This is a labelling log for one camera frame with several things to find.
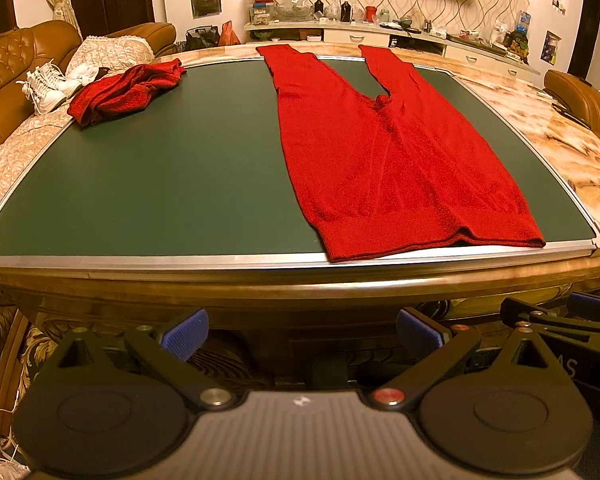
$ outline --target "crumpled red garment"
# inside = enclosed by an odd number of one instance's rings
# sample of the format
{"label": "crumpled red garment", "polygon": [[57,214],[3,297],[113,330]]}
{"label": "crumpled red garment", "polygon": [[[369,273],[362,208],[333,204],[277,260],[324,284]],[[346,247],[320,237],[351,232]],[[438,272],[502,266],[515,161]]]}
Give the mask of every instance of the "crumpled red garment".
{"label": "crumpled red garment", "polygon": [[144,110],[158,93],[174,88],[186,71],[179,59],[135,65],[123,74],[89,83],[71,101],[67,113],[86,126]]}

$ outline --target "red button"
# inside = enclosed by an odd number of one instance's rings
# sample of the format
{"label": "red button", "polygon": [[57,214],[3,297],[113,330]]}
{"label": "red button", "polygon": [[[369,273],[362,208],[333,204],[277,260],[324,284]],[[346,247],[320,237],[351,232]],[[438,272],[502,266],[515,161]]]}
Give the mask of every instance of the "red button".
{"label": "red button", "polygon": [[385,406],[395,406],[400,404],[406,398],[404,392],[396,388],[380,388],[374,391],[373,398],[375,402]]}

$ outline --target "red sweater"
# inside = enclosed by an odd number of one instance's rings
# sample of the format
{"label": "red sweater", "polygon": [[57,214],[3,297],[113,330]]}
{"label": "red sweater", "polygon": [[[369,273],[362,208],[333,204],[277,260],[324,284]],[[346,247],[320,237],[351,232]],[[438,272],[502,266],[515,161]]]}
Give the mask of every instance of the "red sweater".
{"label": "red sweater", "polygon": [[289,177],[330,260],[475,245],[542,247],[515,181],[411,63],[360,46],[389,92],[357,92],[314,54],[258,47],[278,92]]}
{"label": "red sweater", "polygon": [[135,65],[123,74],[89,83],[71,101],[67,113],[85,126],[139,112],[158,93],[176,86],[185,72],[179,59]]}

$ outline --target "orange bag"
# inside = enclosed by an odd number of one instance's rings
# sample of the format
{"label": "orange bag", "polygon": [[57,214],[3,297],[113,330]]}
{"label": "orange bag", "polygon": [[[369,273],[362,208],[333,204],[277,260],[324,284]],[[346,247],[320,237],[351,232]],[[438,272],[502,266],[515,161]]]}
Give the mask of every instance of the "orange bag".
{"label": "orange bag", "polygon": [[222,24],[222,34],[220,34],[220,41],[218,46],[229,46],[229,45],[240,45],[240,40],[234,32],[234,26],[231,21]]}

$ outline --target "sofa cushion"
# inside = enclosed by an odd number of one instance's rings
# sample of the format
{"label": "sofa cushion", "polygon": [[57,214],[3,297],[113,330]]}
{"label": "sofa cushion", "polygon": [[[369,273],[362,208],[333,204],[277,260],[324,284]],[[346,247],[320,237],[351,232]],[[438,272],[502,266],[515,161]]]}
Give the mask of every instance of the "sofa cushion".
{"label": "sofa cushion", "polygon": [[75,51],[66,72],[82,63],[117,70],[126,70],[154,59],[154,51],[144,38],[123,36],[121,38],[97,38],[89,36]]}

